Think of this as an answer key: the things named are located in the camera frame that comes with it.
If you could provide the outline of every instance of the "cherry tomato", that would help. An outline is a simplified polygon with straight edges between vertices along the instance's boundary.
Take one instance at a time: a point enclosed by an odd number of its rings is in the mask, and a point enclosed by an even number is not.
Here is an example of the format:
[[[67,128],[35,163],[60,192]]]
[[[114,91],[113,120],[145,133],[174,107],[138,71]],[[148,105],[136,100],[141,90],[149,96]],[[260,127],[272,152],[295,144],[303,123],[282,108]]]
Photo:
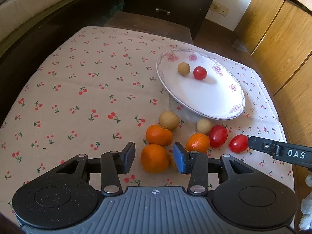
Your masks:
[[[195,79],[203,80],[207,76],[207,71],[205,70],[205,68],[198,66],[198,67],[194,68],[193,75],[194,75]]]
[[[214,126],[210,131],[209,139],[212,148],[221,147],[227,140],[227,129],[221,125]]]
[[[242,153],[248,148],[248,137],[244,134],[235,136],[230,141],[229,148],[234,153]]]

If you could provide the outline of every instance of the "metal rivet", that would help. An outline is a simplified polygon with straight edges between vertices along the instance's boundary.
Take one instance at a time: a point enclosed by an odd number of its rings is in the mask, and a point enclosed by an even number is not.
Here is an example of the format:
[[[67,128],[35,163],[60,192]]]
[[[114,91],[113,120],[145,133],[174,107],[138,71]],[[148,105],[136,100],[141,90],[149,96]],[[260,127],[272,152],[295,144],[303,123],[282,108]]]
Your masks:
[[[200,186],[200,185],[191,186],[190,190],[193,193],[202,193],[206,191],[205,187]]]
[[[119,191],[119,187],[115,185],[104,187],[104,191],[107,193],[115,193]]]

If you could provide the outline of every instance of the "electrical socket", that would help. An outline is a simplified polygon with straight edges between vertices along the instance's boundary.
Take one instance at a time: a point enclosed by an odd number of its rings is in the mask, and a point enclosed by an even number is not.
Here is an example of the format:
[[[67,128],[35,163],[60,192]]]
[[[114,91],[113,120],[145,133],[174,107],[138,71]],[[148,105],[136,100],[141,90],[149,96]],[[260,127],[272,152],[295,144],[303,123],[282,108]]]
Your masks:
[[[227,15],[227,13],[229,13],[230,9],[225,7],[225,6],[223,6],[223,5],[221,5],[221,4],[219,4],[219,3],[213,2],[211,4],[211,11],[219,13],[222,16],[225,17]]]
[[[218,3],[216,3],[216,2],[213,2],[213,3],[211,4],[211,10],[214,11],[214,12],[216,12],[216,13],[219,13],[219,12],[220,12],[221,6],[222,6],[221,4],[218,4]]]

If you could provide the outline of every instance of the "metal handle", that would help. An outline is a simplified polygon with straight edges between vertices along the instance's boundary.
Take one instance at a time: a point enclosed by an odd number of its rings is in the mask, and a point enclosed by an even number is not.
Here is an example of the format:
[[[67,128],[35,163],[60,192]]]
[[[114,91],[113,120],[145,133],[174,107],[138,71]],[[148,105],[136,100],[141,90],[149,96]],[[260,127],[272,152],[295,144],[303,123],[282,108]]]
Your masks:
[[[160,12],[160,11],[166,12],[167,15],[170,15],[170,11],[166,11],[166,10],[163,10],[163,9],[156,8],[155,11],[156,12]]]

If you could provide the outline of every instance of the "tablecloth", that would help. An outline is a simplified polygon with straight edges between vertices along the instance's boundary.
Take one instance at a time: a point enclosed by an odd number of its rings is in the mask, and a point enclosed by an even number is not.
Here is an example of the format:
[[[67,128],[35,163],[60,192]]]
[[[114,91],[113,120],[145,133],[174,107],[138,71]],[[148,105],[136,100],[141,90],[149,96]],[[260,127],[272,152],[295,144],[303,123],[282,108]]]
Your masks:
[[[156,73],[156,60],[164,51],[184,48],[207,54],[239,80],[245,94],[244,112],[228,121],[213,120],[228,130],[227,142],[209,149],[208,156],[230,153],[245,163],[294,189],[288,163],[247,150],[231,153],[229,141],[237,134],[285,141],[282,126],[258,74],[251,68],[187,43],[130,30],[87,26],[53,52],[19,94],[0,130],[0,211],[16,221],[11,199],[23,184],[73,156],[89,158],[121,151],[135,142],[136,158],[127,175],[127,186],[187,186],[189,175],[174,167],[161,174],[146,173],[140,164],[148,144],[145,131],[157,124],[164,110],[180,119],[173,142],[186,144],[195,133],[199,116],[169,96]],[[172,144],[166,147],[172,154]],[[209,176],[209,188],[218,185]],[[100,189],[99,174],[90,184]]]

